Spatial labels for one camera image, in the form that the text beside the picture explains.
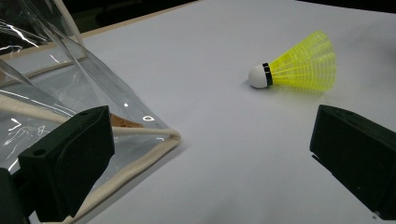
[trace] clear plastic bag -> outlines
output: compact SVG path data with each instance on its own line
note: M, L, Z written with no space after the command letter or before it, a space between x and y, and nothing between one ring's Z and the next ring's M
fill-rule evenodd
M140 127L113 129L116 154L82 205L79 218L177 145L179 134L69 37L73 32L54 4L44 0L9 3L0 5L1 167L17 171L17 156L59 126L43 116L44 110L62 122L80 111L108 105L112 114Z

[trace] tabletop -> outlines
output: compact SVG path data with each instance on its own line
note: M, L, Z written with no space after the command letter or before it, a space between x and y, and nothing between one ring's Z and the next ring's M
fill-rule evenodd
M316 30L336 55L331 90L249 86L252 66ZM382 223L309 143L319 105L396 130L395 31L383 12L203 0L85 37L182 142L80 223Z

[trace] yellow shuttlecock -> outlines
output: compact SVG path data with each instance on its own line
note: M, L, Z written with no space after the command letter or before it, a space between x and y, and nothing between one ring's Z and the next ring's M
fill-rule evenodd
M254 66L248 80L255 88L288 85L326 91L332 87L335 73L332 43L321 31L315 31L273 62Z

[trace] small label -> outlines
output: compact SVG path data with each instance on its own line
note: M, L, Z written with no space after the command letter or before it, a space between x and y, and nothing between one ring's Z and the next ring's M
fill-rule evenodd
M120 118L117 115L110 114L110 122L113 127L123 128L144 128L143 124L130 121L128 119Z

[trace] black holder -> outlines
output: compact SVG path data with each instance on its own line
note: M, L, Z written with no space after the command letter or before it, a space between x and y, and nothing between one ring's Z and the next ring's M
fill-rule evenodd
M15 174L0 168L0 223L73 217L113 154L108 106L75 115L23 151Z
M310 149L372 212L396 219L396 133L353 112L320 105Z

